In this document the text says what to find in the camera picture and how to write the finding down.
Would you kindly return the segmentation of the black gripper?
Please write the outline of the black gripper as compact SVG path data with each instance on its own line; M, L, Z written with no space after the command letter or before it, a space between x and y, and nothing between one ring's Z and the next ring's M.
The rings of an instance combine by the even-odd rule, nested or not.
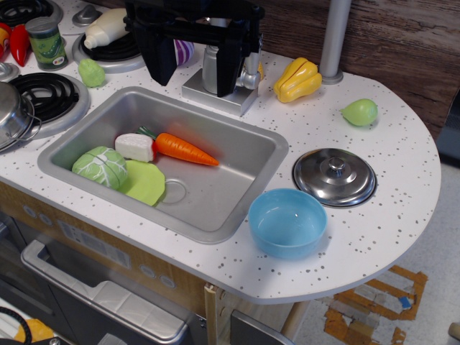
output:
M125 1L126 29L150 76L166 86L177 68L174 40L218 46L217 96L234 92L243 59L259 52L262 7L250 1Z

